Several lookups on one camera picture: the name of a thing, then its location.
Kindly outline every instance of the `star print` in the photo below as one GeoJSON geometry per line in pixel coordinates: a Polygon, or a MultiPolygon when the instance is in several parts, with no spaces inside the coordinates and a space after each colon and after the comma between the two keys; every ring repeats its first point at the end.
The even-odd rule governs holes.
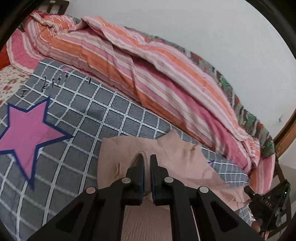
{"type": "Polygon", "coordinates": [[[14,155],[32,189],[38,150],[73,137],[46,121],[49,100],[48,97],[28,110],[8,104],[8,126],[0,135],[0,155],[14,155]]]}

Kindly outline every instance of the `striped blanket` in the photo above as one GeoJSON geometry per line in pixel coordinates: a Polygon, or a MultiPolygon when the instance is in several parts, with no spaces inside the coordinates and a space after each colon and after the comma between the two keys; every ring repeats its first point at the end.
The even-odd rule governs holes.
{"type": "Polygon", "coordinates": [[[84,17],[33,12],[7,43],[11,64],[32,73],[44,57],[110,84],[180,127],[250,175],[257,193],[271,185],[275,155],[260,157],[258,139],[239,125],[216,81],[184,53],[162,41],[84,17]]]}

